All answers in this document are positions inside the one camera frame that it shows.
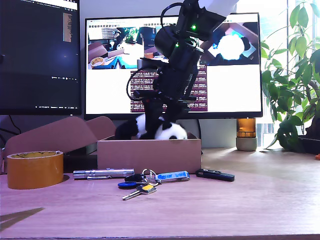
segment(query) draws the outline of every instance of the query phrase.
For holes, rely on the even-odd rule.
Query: desk surface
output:
[[[235,181],[192,175],[123,201],[132,192],[118,188],[123,179],[68,174],[54,186],[14,190],[2,175],[0,237],[320,239],[320,161],[314,155],[235,148],[203,153],[203,168],[234,174]]]

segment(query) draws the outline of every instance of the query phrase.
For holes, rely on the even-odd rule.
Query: orange lamp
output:
[[[256,119],[238,118],[236,120],[236,148],[240,151],[257,150]]]

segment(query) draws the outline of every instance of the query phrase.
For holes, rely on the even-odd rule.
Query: monitor screen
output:
[[[178,16],[166,16],[163,25]],[[101,115],[127,119],[144,112],[143,103],[127,96],[127,82],[143,57],[168,62],[155,46],[159,16],[90,18],[86,27],[85,118]],[[214,31],[212,39],[196,40],[204,50],[184,119],[262,116],[260,24],[258,13],[234,13]],[[129,83],[129,93],[150,90],[158,74],[141,71]]]
[[[79,115],[79,0],[0,1],[0,115]]]

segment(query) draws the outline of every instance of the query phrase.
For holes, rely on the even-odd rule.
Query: black remote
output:
[[[222,181],[233,182],[235,180],[235,175],[224,173],[221,171],[208,170],[200,168],[195,172],[195,175],[200,178],[206,179],[217,179]]]

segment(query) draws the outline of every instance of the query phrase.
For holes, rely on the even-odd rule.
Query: brown tape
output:
[[[10,189],[38,189],[61,183],[64,157],[61,151],[32,151],[7,156]]]

